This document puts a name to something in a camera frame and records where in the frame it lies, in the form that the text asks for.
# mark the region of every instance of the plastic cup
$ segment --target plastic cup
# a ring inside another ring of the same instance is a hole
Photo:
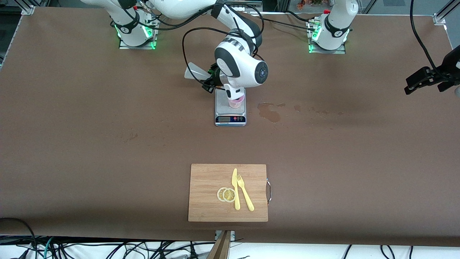
[[[236,109],[241,106],[241,103],[244,101],[244,95],[236,100],[229,100],[230,107]]]

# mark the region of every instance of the plastic knife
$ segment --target plastic knife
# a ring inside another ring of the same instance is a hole
[[[231,177],[231,185],[235,188],[235,209],[240,210],[240,197],[238,196],[238,183],[236,180],[237,171],[236,168],[233,170],[233,176]]]

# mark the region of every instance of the yellow fork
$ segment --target yellow fork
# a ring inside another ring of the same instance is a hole
[[[241,190],[243,190],[243,194],[244,194],[244,199],[246,200],[246,204],[247,204],[247,207],[250,211],[254,211],[254,205],[253,205],[253,202],[251,201],[251,199],[249,198],[249,195],[247,194],[246,192],[246,189],[244,188],[244,181],[243,181],[243,178],[241,177],[241,175],[238,175],[236,177],[237,181],[238,181],[238,186],[241,188]]]

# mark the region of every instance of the wooden cutting board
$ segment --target wooden cutting board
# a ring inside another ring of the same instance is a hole
[[[234,169],[244,180],[254,204],[249,211],[243,191],[238,187],[241,209],[233,202],[220,201],[217,191],[231,184]],[[190,171],[189,221],[191,222],[267,222],[266,165],[192,164]]]

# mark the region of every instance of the table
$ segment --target table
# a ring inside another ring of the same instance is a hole
[[[415,22],[440,64],[445,30]],[[303,31],[266,22],[270,74],[247,90],[241,128],[215,127],[214,96],[184,79],[184,32],[218,21],[161,32],[152,51],[119,50],[109,23],[100,9],[23,17],[0,73],[2,217],[37,235],[460,245],[460,100],[404,94],[428,65],[407,16],[357,16],[346,55],[308,53]],[[222,39],[191,33],[188,60],[208,67]],[[260,116],[264,102],[278,122]],[[267,164],[269,221],[189,223],[192,163]]]

